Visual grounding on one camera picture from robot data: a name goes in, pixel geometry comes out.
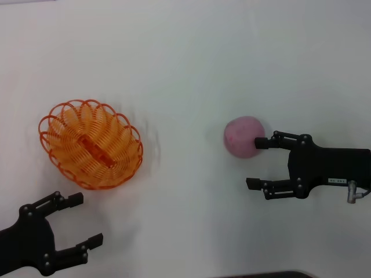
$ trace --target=ball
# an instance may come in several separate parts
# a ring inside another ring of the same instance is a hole
[[[251,116],[234,119],[224,129],[224,145],[238,158],[252,158],[258,154],[254,143],[256,137],[265,137],[264,127]]]

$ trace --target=orange wire basket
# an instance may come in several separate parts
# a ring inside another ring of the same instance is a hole
[[[59,107],[61,112],[54,115]],[[42,131],[45,120],[48,128]],[[39,134],[50,161],[85,189],[121,185],[134,176],[143,161],[137,129],[123,114],[96,100],[71,100],[55,106],[40,121]]]

